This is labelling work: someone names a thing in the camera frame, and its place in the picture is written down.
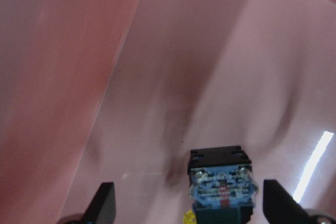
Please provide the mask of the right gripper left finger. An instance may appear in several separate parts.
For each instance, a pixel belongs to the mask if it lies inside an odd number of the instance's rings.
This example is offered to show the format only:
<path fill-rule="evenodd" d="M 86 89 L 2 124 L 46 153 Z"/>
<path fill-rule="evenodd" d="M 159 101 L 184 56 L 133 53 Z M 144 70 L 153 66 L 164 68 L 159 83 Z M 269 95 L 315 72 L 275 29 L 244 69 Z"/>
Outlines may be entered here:
<path fill-rule="evenodd" d="M 59 223 L 114 223 L 116 194 L 113 182 L 101 183 L 82 215 L 63 217 Z"/>

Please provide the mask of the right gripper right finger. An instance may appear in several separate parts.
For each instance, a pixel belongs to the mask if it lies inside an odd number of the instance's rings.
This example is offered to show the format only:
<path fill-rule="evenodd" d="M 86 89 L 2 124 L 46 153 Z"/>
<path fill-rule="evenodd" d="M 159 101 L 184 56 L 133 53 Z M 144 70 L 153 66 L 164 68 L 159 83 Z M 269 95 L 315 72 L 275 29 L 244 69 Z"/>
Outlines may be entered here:
<path fill-rule="evenodd" d="M 275 179 L 264 180 L 263 213 L 271 224 L 335 223 L 330 215 L 302 208 Z"/>

